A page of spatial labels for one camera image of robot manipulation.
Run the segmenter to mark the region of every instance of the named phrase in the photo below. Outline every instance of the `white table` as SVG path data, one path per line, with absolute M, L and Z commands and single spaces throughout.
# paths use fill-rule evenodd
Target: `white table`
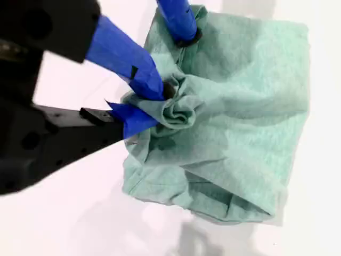
M 178 207 L 141 203 L 120 191 L 123 143 L 0 198 L 3 256 L 341 255 L 341 23 L 337 1 L 201 0 L 210 11 L 306 23 L 311 42 L 311 114 L 284 211 L 275 220 L 217 226 Z M 154 0 L 102 0 L 102 11 L 143 44 Z M 55 107 L 107 109 L 128 86 L 91 63 L 45 54 L 35 94 Z

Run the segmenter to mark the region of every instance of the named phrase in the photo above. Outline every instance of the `green cloth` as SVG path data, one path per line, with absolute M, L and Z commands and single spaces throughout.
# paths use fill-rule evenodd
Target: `green cloth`
M 308 111 L 307 27 L 208 13 L 178 49 L 156 13 L 145 48 L 173 99 L 123 102 L 159 121 L 126 141 L 125 193 L 218 221 L 262 221 L 286 191 Z

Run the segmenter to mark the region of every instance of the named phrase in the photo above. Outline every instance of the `blue tape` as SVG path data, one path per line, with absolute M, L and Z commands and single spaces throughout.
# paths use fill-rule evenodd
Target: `blue tape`
M 109 113 L 124 123 L 124 139 L 130 138 L 158 124 L 154 118 L 133 105 L 109 102 L 108 104 L 112 109 Z
M 140 97 L 164 100 L 164 85 L 149 53 L 102 16 L 87 60 L 115 72 Z
M 198 27 L 187 0 L 157 0 L 157 3 L 175 41 L 194 39 Z

